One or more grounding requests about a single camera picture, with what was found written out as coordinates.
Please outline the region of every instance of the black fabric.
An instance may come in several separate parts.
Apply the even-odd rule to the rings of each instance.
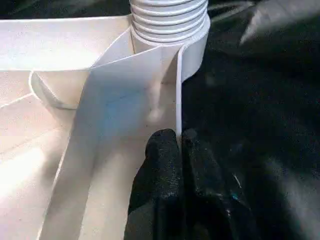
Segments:
[[[155,132],[132,185],[125,240],[185,238],[183,169],[176,134]]]

